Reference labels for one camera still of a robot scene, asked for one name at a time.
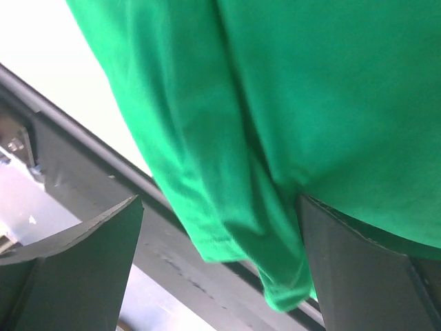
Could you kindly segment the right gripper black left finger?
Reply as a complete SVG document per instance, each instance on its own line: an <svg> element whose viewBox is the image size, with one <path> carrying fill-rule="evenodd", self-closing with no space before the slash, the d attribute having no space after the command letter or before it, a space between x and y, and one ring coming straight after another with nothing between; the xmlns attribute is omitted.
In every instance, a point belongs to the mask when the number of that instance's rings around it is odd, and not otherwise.
<svg viewBox="0 0 441 331"><path fill-rule="evenodd" d="M143 203L103 214L1 255L2 330L115 330Z"/></svg>

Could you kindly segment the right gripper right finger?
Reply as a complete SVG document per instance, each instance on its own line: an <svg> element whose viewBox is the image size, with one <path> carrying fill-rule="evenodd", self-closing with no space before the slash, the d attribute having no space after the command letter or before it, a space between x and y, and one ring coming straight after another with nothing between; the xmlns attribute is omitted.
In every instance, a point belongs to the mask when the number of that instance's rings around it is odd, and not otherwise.
<svg viewBox="0 0 441 331"><path fill-rule="evenodd" d="M327 330L439 330L440 249L296 199Z"/></svg>

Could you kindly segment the green t shirt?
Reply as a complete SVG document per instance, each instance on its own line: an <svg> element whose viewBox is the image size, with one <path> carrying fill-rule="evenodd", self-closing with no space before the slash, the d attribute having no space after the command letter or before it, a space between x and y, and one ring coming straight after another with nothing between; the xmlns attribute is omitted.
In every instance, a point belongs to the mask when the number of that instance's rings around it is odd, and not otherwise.
<svg viewBox="0 0 441 331"><path fill-rule="evenodd" d="M69 1L205 261L313 291L299 194L440 246L439 1Z"/></svg>

